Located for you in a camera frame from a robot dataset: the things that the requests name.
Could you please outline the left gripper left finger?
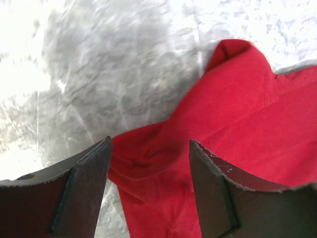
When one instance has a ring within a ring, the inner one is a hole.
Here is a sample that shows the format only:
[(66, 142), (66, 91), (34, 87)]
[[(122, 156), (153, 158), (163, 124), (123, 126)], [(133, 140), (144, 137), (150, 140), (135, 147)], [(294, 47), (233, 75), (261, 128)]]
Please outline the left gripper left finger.
[(42, 170), (0, 183), (3, 238), (92, 238), (106, 186), (112, 140)]

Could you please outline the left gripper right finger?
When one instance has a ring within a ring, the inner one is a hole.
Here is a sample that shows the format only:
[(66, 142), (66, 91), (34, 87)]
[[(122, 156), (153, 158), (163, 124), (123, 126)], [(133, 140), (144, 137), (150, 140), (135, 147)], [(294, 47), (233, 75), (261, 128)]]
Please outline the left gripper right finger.
[(317, 193), (254, 176), (190, 142), (190, 170), (204, 238), (314, 238)]

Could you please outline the red t shirt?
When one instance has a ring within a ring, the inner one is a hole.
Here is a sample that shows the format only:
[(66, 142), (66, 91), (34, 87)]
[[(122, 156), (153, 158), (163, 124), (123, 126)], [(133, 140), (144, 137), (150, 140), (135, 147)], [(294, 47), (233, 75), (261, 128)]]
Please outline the red t shirt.
[(109, 179), (133, 238), (199, 238), (189, 142), (261, 178), (317, 179), (317, 68), (274, 74), (250, 42), (222, 40), (170, 118), (113, 139)]

